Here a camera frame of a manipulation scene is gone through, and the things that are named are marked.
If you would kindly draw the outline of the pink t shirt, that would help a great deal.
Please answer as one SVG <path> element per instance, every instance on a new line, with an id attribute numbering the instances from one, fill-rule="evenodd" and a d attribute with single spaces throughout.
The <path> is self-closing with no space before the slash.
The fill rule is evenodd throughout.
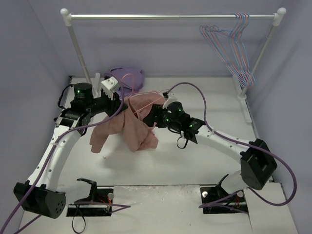
<path id="1" fill-rule="evenodd" d="M 91 152 L 100 153 L 110 135 L 122 134 L 123 141 L 131 152 L 155 149 L 158 139 L 153 133 L 153 127 L 143 122 L 151 111 L 153 104 L 163 105 L 164 98 L 160 94 L 148 93 L 127 98 L 126 110 L 109 119 L 106 123 L 96 126 L 91 134 Z"/>

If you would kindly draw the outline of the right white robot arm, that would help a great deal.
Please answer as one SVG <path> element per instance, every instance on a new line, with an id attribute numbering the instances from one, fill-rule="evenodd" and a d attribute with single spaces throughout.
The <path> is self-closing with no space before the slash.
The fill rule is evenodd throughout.
<path id="1" fill-rule="evenodd" d="M 239 143 L 232 136 L 222 138 L 208 129 L 203 120 L 185 113 L 178 101 L 169 104 L 166 109 L 160 104 L 152 105 L 143 122 L 149 127 L 171 129 L 186 141 L 209 146 L 238 162 L 240 169 L 231 175 L 225 175 L 217 183 L 215 194 L 222 201 L 228 200 L 238 190 L 262 190 L 277 169 L 277 163 L 269 154 L 264 141 L 256 139 Z"/>

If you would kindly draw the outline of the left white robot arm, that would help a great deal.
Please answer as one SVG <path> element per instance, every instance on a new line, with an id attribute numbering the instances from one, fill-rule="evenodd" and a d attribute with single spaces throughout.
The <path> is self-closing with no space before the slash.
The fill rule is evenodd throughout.
<path id="1" fill-rule="evenodd" d="M 123 88 L 117 80 L 110 78 L 100 83 L 100 96 L 93 96 L 89 83 L 73 86 L 74 97 L 70 106 L 61 111 L 55 121 L 55 128 L 49 145 L 38 166 L 24 183 L 18 182 L 14 195 L 25 211 L 56 219 L 67 203 L 73 203 L 71 192 L 57 191 L 59 177 L 67 158 L 85 135 L 88 127 L 94 126 L 92 118 L 101 113 L 114 117 L 127 106 L 123 103 Z"/>

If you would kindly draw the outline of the purple t shirt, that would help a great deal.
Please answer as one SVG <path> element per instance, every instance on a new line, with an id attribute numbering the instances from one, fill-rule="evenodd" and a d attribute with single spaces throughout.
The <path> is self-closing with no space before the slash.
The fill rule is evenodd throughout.
<path id="1" fill-rule="evenodd" d="M 119 67 L 103 74 L 105 79 L 111 76 L 121 81 L 125 96 L 138 93 L 143 88 L 145 82 L 145 74 L 139 68 Z"/>

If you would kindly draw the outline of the pink and blue hangers bunch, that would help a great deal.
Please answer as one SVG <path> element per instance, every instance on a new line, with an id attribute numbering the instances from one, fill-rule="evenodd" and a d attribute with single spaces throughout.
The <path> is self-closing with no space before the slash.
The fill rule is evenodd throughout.
<path id="1" fill-rule="evenodd" d="M 201 25 L 199 32 L 239 85 L 248 89 L 255 84 L 255 77 L 242 34 L 249 25 L 250 14 L 234 13 L 233 16 L 236 24 L 231 30 L 216 25 Z"/>

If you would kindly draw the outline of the white metal clothes rack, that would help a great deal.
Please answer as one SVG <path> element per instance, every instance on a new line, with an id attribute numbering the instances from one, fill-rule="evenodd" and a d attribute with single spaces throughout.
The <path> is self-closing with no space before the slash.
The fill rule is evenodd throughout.
<path id="1" fill-rule="evenodd" d="M 256 72 L 256 69 L 259 66 L 259 63 L 269 45 L 270 40 L 273 37 L 273 34 L 277 27 L 280 25 L 284 15 L 286 14 L 287 10 L 284 7 L 280 7 L 276 13 L 272 15 L 250 15 L 249 18 L 255 20 L 272 20 L 272 26 L 269 30 L 269 33 L 266 37 L 265 43 L 261 48 L 261 51 L 256 59 L 256 62 L 253 65 L 252 73 Z M 78 56 L 78 60 L 80 62 L 81 68 L 83 70 L 83 74 L 85 76 L 86 81 L 89 84 L 92 84 L 87 66 L 85 64 L 81 49 L 78 44 L 78 40 L 76 34 L 74 32 L 73 20 L 189 20 L 189 19 L 233 19 L 235 18 L 234 14 L 231 15 L 161 15 L 161 14 L 71 14 L 68 9 L 62 8 L 60 10 L 60 14 L 63 17 L 64 23 L 69 31 L 72 43 L 74 45 L 76 54 Z"/>

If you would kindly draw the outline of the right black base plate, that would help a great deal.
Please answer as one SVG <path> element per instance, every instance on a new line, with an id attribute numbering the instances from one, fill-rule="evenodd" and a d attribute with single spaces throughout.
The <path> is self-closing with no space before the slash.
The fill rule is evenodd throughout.
<path id="1" fill-rule="evenodd" d="M 204 215 L 249 214 L 244 192 L 228 195 L 216 187 L 200 187 Z"/>

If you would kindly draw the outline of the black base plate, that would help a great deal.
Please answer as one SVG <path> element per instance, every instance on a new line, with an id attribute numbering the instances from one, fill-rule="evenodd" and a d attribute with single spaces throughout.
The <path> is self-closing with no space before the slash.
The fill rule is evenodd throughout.
<path id="1" fill-rule="evenodd" d="M 216 187 L 200 187 L 204 215 L 249 214 L 244 192 L 228 195 Z"/>
<path id="2" fill-rule="evenodd" d="M 112 215 L 112 204 L 114 198 L 113 187 L 98 187 L 97 195 L 91 200 L 82 198 L 67 206 L 67 217 L 105 217 Z"/>

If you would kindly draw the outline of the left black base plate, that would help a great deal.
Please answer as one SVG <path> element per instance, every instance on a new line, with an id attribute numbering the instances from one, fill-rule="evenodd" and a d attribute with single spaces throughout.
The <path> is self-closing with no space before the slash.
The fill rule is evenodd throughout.
<path id="1" fill-rule="evenodd" d="M 114 198 L 113 187 L 98 187 L 97 195 L 91 200 L 82 198 L 67 206 L 67 217 L 105 217 L 112 215 L 112 204 Z"/>

